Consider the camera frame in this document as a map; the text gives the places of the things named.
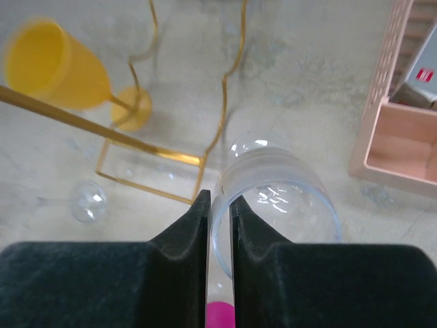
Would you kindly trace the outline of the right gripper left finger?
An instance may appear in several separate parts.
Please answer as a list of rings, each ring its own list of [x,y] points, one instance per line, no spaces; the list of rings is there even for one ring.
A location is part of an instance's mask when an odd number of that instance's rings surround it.
[[[2,327],[203,327],[211,195],[146,242],[22,242],[1,252]]]

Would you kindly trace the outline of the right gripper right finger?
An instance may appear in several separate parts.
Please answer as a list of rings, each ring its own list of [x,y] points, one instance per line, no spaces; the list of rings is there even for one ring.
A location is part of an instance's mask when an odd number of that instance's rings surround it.
[[[230,207],[237,327],[435,327],[436,267],[411,245],[293,243]]]

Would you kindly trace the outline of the yellow plastic goblet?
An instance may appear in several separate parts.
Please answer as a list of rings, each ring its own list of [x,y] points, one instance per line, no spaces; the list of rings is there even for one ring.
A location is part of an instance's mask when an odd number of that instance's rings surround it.
[[[122,131],[139,130],[152,113],[152,99],[139,85],[114,96],[102,62],[49,18],[31,20],[9,37],[3,65],[9,88],[49,105],[87,111],[112,102],[112,125]]]

